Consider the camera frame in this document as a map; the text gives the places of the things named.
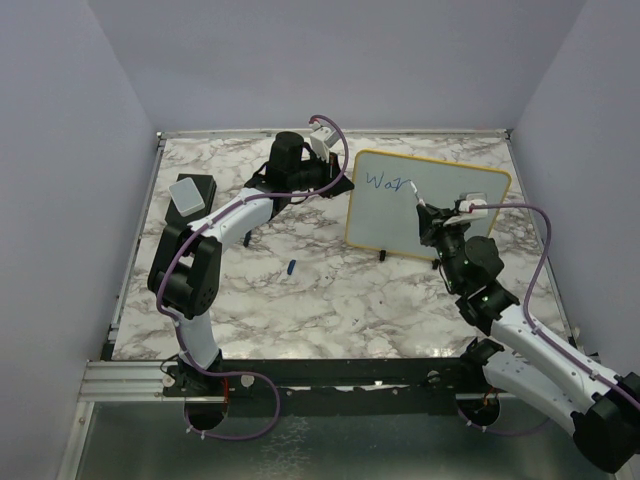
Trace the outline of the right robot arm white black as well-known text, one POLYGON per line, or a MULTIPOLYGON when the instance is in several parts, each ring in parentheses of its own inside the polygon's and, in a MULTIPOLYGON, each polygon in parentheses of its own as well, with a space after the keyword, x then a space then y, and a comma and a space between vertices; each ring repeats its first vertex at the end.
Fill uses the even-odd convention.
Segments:
POLYGON ((528 299, 499 283, 504 264, 495 241, 465 236, 489 208, 481 200, 459 200, 452 209, 416 205, 421 244, 435 249, 462 318, 486 336, 467 349, 461 383, 518 397, 570 435, 591 464, 615 474, 639 452, 639 376, 581 353, 531 315, 528 299))

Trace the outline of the white whiteboard marker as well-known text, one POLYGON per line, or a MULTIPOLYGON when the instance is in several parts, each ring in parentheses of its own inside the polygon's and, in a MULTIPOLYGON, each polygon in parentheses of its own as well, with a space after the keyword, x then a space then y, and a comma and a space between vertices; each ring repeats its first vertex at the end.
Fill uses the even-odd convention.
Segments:
POLYGON ((426 207, 426 203, 425 203, 424 199, 421 197, 421 195, 420 195, 420 193, 418 191, 418 188, 415 185, 415 183, 413 181, 410 181, 409 183, 410 183, 410 186, 412 188, 413 194, 414 194, 414 196, 416 198, 417 204, 419 206, 426 207))

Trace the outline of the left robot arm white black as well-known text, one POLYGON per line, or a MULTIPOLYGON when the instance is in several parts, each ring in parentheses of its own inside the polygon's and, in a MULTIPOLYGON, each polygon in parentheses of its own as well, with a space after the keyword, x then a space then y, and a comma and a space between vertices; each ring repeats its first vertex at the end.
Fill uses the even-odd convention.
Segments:
POLYGON ((222 256, 287 206, 353 190, 346 174, 349 156, 332 150, 336 142, 345 140, 339 130, 328 127, 318 127, 308 138, 279 132, 266 163, 232 200, 186 225, 166 225, 147 281, 156 308, 171 320, 179 345, 177 363, 166 372, 173 382, 166 394, 207 395, 233 378, 233 373, 220 369, 223 356, 210 319, 222 256))

